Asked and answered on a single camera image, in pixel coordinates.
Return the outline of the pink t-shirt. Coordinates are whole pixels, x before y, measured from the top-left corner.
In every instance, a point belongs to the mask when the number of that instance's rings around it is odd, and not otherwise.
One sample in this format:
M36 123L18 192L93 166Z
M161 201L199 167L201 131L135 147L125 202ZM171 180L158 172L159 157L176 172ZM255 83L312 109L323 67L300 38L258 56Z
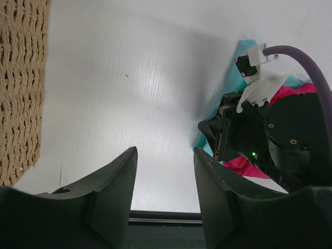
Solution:
M304 93L316 93L316 88L313 83L305 82L299 87L291 88L288 86L282 86L277 93L271 99L269 105L273 105L278 100L294 94L304 94ZM233 160L224 163L224 166L228 169L236 172L241 176L255 177L261 179L270 179L263 171L253 166L247 159L243 156L239 156Z

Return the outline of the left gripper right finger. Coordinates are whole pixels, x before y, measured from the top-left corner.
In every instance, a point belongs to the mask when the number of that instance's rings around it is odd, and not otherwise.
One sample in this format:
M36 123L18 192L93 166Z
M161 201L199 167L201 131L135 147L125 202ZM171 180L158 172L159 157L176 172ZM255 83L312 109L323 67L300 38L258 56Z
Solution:
M281 193L194 150L208 248L331 248L331 188Z

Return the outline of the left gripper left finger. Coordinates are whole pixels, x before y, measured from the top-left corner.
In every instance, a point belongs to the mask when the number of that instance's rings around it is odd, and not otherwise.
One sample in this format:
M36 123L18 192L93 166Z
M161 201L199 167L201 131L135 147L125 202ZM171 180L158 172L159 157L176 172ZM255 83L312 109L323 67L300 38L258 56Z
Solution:
M53 193L1 188L1 248L123 248L137 168L130 147Z

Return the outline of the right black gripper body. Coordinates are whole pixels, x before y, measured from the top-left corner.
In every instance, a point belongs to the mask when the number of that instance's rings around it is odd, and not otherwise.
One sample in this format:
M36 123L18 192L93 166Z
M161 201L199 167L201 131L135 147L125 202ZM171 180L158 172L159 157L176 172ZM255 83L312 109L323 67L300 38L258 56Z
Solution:
M286 96L263 106L223 95L216 114L198 124L213 157L243 156L288 192L331 185L331 155L324 115L315 93Z

